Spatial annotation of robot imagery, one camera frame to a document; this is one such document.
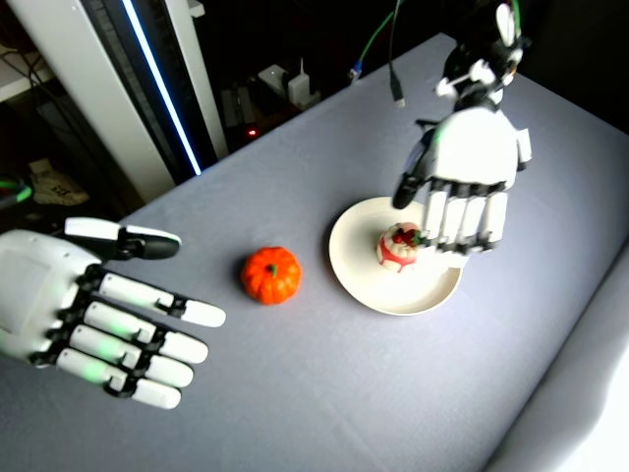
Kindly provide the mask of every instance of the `small pumpkin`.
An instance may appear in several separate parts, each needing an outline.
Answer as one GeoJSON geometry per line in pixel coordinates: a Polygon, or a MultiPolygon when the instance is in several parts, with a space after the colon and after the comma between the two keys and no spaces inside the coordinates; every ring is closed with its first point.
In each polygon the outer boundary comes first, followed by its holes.
{"type": "Polygon", "coordinates": [[[249,295],[264,305],[275,305],[297,292],[302,269],[286,249],[262,248],[249,256],[242,278],[249,295]]]}

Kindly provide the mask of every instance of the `toy pumpkin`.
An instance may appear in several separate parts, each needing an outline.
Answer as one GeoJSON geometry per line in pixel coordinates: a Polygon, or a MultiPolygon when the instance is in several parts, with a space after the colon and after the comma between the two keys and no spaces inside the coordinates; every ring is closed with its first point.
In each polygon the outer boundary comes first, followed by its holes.
{"type": "Polygon", "coordinates": [[[297,292],[302,270],[286,249],[262,248],[249,256],[242,278],[253,298],[264,305],[275,305],[297,292]]]}

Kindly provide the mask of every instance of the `dark background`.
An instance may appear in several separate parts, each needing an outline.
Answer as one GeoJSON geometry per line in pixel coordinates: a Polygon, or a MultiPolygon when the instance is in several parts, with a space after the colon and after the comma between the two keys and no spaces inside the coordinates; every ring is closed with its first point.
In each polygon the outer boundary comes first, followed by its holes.
{"type": "MultiPolygon", "coordinates": [[[[306,72],[329,96],[347,86],[372,32],[395,1],[204,0],[196,20],[215,90],[243,84],[276,63],[288,70],[305,58],[306,72]]],[[[457,36],[479,0],[407,0],[395,30],[394,55],[440,31],[457,36]]],[[[629,2],[521,0],[522,29],[533,40],[519,71],[629,133],[624,62],[629,2]]],[[[374,43],[364,74],[386,62],[388,29],[374,43]]]]}

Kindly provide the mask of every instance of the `blue led light strip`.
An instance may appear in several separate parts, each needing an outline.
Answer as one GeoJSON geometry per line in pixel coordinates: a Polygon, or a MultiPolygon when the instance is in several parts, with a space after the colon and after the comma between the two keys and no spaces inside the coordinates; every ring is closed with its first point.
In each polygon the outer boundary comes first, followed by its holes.
{"type": "Polygon", "coordinates": [[[193,165],[193,169],[195,169],[195,173],[200,175],[199,164],[197,163],[197,158],[193,153],[193,149],[190,147],[190,142],[188,141],[188,137],[186,136],[186,132],[184,131],[184,127],[179,120],[179,116],[177,115],[177,110],[175,110],[175,105],[173,105],[173,100],[170,98],[170,94],[168,93],[168,89],[164,84],[164,80],[161,77],[161,73],[159,72],[159,68],[157,67],[157,63],[155,62],[155,58],[153,57],[153,53],[150,50],[150,46],[148,45],[148,41],[146,40],[146,36],[144,35],[144,31],[142,29],[142,25],[140,24],[140,19],[138,18],[138,14],[136,13],[136,9],[134,8],[134,4],[132,0],[122,0],[122,3],[125,7],[125,11],[127,12],[127,16],[131,21],[131,26],[134,29],[134,33],[140,42],[140,47],[142,48],[142,53],[146,58],[146,62],[148,63],[148,68],[150,69],[153,77],[155,78],[155,83],[157,84],[157,88],[159,89],[159,93],[161,93],[161,97],[164,99],[164,104],[168,109],[168,113],[170,114],[170,118],[173,120],[173,124],[175,125],[175,129],[177,129],[177,134],[179,135],[179,139],[184,145],[184,149],[186,150],[186,154],[188,155],[188,159],[190,163],[193,165]]]}

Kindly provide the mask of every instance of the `cable connector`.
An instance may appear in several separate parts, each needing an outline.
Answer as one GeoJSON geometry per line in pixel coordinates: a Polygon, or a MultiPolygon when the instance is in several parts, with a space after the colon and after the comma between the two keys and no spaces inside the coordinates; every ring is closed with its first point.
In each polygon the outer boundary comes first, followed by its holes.
{"type": "Polygon", "coordinates": [[[402,91],[402,84],[400,84],[400,80],[395,74],[393,68],[390,69],[391,75],[389,84],[391,85],[391,94],[393,95],[393,101],[395,102],[395,106],[398,108],[403,108],[406,106],[406,100],[404,100],[404,92],[402,91]]]}
{"type": "Polygon", "coordinates": [[[361,77],[362,73],[363,73],[363,62],[358,61],[356,64],[354,64],[354,67],[350,70],[349,74],[347,75],[347,77],[350,80],[350,83],[353,84],[355,81],[357,81],[361,77]]]}

